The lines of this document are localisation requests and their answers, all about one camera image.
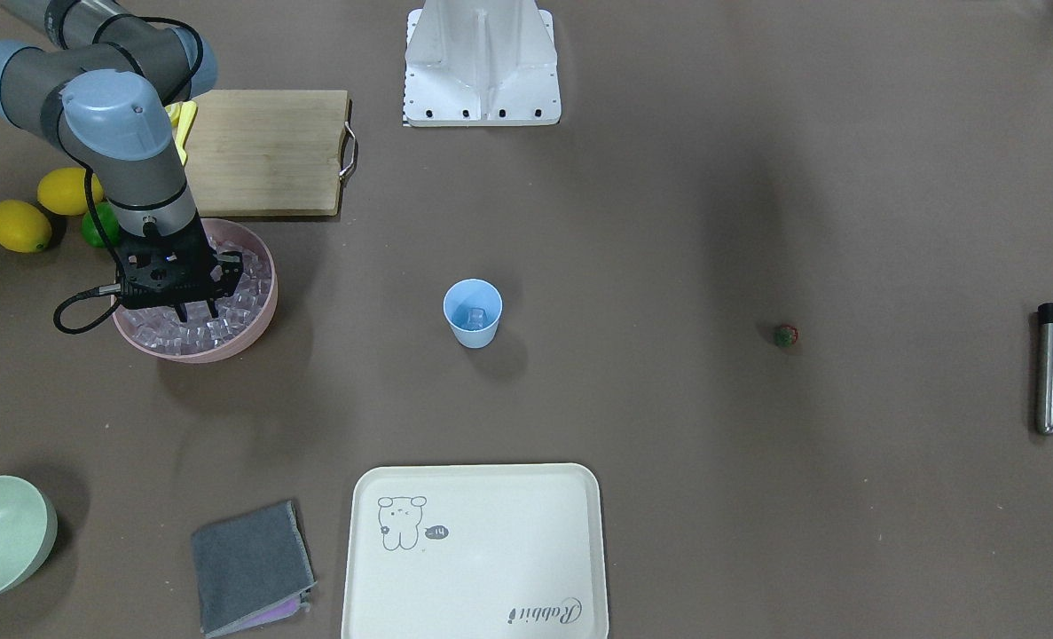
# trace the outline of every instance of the gray towel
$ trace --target gray towel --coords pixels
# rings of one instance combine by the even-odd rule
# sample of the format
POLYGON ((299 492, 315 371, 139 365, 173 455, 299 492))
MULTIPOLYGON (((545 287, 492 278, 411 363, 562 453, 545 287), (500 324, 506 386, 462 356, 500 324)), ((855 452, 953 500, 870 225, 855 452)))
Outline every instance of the gray towel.
POLYGON ((208 639, 294 614, 316 583, 290 501, 200 527, 191 554, 208 639))

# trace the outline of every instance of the bowl of ice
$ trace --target bowl of ice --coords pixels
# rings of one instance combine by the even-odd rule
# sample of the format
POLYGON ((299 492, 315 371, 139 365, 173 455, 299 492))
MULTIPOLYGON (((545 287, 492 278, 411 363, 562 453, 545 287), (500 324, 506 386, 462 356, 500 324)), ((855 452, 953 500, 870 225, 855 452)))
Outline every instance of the bowl of ice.
POLYGON ((215 251, 242 254, 242 278, 234 296, 215 300, 218 317, 211 317, 205 303, 186 304, 186 322, 178 320, 174 308, 120 308, 112 316, 116 330, 139 351, 205 364, 242 353, 270 326, 278 306, 278 275, 266 243, 226 219, 205 218, 202 227, 215 251))

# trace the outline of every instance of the yellow lemon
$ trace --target yellow lemon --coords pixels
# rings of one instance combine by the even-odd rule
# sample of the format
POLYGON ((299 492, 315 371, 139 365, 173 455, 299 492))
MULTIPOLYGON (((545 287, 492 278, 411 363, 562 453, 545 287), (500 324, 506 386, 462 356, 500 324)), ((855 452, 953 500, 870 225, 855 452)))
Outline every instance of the yellow lemon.
POLYGON ((0 201, 0 244, 12 252, 42 252, 53 226, 36 206, 20 200, 0 201))
MULTIPOLYGON (((100 181, 93 176, 93 203, 104 198, 100 181)), ((88 211, 84 201, 84 169, 67 166, 48 172, 37 185, 37 201, 57 215, 83 215, 88 211)))

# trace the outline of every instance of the cartoon drawing on tray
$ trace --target cartoon drawing on tray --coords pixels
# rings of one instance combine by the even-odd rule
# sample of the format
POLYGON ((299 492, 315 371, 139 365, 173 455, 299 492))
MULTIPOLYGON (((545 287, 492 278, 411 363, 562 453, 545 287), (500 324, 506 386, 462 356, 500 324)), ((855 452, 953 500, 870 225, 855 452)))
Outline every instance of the cartoon drawing on tray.
POLYGON ((412 551, 419 541, 419 522, 424 518, 425 497, 380 497, 380 534, 384 535, 384 550, 412 551))

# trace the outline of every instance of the cutting board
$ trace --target cutting board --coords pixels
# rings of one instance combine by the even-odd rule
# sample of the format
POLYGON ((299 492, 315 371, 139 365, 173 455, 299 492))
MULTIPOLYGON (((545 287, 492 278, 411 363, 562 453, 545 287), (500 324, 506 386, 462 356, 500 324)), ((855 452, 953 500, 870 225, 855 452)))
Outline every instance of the cutting board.
POLYGON ((356 162, 342 171, 345 135, 356 145, 346 91, 217 89, 196 104, 186 178, 200 215, 338 213, 356 162))

